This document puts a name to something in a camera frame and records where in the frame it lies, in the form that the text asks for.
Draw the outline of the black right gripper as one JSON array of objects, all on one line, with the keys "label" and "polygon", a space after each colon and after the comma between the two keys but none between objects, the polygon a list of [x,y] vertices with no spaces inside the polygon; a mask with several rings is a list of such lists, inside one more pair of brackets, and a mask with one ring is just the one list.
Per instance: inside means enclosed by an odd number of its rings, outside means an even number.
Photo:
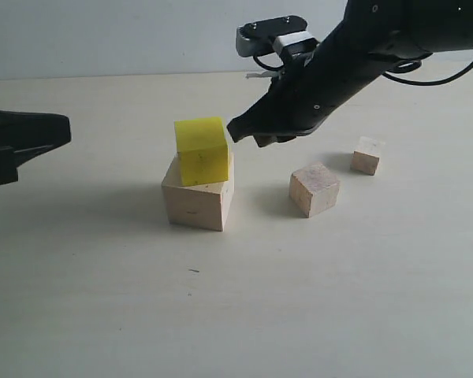
[{"label": "black right gripper", "polygon": [[312,133],[337,108],[378,78],[392,59],[378,49],[392,27],[381,21],[343,20],[308,57],[290,66],[270,94],[233,118],[231,139],[252,137],[259,148]]}]

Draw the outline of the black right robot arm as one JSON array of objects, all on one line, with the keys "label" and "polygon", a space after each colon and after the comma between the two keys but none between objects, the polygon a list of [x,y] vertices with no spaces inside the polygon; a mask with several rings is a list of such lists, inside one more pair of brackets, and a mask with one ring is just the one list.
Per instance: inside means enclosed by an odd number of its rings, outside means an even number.
[{"label": "black right robot arm", "polygon": [[473,50],[473,1],[350,1],[323,40],[294,15],[236,31],[241,57],[281,59],[267,92],[228,124],[234,141],[260,147],[310,135],[380,76],[397,80],[436,53]]}]

